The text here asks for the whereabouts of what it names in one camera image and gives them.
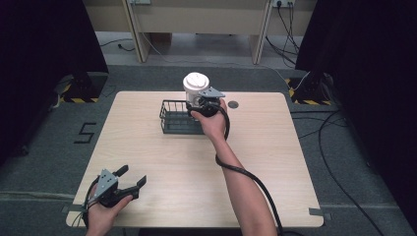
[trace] hand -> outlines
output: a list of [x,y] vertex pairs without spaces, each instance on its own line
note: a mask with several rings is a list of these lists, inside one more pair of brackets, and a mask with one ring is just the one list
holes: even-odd
[[[90,197],[95,193],[97,185],[92,187]],[[107,208],[100,203],[91,204],[89,207],[89,230],[87,236],[103,236],[110,231],[113,226],[114,219],[131,200],[132,195],[122,199],[116,206]]]
[[[227,112],[227,106],[223,99],[220,99],[220,106]],[[226,121],[220,111],[211,117],[206,117],[197,111],[191,111],[191,115],[202,123],[203,131],[212,142],[224,139]]]

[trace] yellow and black tape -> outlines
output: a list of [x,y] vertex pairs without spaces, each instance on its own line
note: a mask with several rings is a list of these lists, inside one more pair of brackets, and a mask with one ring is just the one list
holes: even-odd
[[285,81],[290,87],[288,92],[289,92],[289,96],[291,97],[292,102],[296,104],[307,104],[307,105],[331,105],[324,91],[323,91],[323,94],[321,94],[320,96],[317,96],[317,95],[315,97],[300,96],[297,93],[297,90],[294,90],[295,88],[290,86],[291,79],[286,79]]
[[61,93],[61,102],[73,102],[73,103],[87,103],[87,102],[98,102],[98,97],[87,97],[87,96],[96,96],[96,95],[85,95],[83,97],[80,97],[80,95],[77,95],[78,92],[73,92],[71,90],[72,84],[69,83],[67,86],[65,86],[63,92]]

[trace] black curtain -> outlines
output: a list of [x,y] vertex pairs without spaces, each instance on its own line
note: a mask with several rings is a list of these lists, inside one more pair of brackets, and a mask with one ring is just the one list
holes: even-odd
[[333,76],[354,134],[415,232],[416,12],[414,0],[319,0],[296,65]]
[[108,72],[82,0],[0,3],[0,164],[29,139],[57,83]]

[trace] black wire basket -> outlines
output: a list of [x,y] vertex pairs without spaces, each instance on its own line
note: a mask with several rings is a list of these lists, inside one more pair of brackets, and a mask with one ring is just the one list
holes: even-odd
[[185,100],[163,100],[159,118],[163,134],[204,134],[200,121],[188,115]]

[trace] cup lid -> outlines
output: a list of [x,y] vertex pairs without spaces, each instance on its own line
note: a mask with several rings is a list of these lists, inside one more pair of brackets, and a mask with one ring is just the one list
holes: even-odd
[[209,78],[201,73],[192,72],[184,78],[183,84],[187,91],[200,91],[209,87]]

